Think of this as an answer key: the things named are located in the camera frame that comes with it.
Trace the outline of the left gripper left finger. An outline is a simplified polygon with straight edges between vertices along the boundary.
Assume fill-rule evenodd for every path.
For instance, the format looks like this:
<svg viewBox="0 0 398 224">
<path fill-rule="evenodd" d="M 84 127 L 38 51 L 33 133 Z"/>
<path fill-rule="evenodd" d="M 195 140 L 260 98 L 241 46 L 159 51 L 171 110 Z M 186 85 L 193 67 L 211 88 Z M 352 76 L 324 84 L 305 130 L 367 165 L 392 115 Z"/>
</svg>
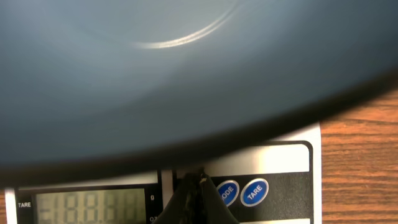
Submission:
<svg viewBox="0 0 398 224">
<path fill-rule="evenodd" d="M 186 174 L 164 211 L 153 224 L 194 224 L 199 222 L 199 174 Z"/>
</svg>

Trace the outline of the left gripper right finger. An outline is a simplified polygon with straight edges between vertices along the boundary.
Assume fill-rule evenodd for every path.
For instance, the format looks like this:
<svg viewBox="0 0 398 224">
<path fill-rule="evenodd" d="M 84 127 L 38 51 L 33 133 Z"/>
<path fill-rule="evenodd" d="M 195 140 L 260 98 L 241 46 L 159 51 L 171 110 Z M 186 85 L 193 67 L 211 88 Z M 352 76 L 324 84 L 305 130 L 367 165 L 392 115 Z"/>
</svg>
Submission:
<svg viewBox="0 0 398 224">
<path fill-rule="evenodd" d="M 201 174 L 200 181 L 206 224 L 239 224 L 221 199 L 211 177 Z"/>
</svg>

